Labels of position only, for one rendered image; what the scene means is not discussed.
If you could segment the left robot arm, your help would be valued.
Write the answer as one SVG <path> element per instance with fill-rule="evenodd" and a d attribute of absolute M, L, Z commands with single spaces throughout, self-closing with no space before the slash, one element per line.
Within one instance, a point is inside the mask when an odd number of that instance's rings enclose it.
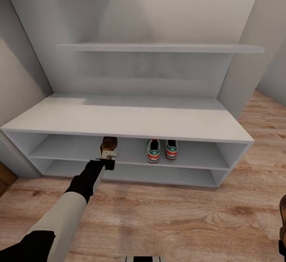
<path fill-rule="evenodd" d="M 103 151 L 76 175 L 63 196 L 24 235 L 19 243 L 0 251 L 0 262 L 64 262 L 87 203 L 105 170 L 114 170 L 115 151 Z"/>

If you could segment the gym shoe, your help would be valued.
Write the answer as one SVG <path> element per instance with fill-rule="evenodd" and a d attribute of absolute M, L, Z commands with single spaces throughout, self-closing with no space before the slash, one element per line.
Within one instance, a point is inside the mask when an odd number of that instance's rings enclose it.
<path fill-rule="evenodd" d="M 175 160 L 178 152 L 178 141 L 177 140 L 165 140 L 166 158 Z"/>
<path fill-rule="evenodd" d="M 160 154 L 159 139 L 146 139 L 147 158 L 150 163 L 157 163 Z"/>

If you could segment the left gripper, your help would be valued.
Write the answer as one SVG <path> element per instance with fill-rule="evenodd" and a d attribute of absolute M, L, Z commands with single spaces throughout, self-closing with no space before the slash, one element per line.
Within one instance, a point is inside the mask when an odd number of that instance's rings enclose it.
<path fill-rule="evenodd" d="M 102 159 L 106 163 L 105 170 L 114 170 L 115 160 Z"/>

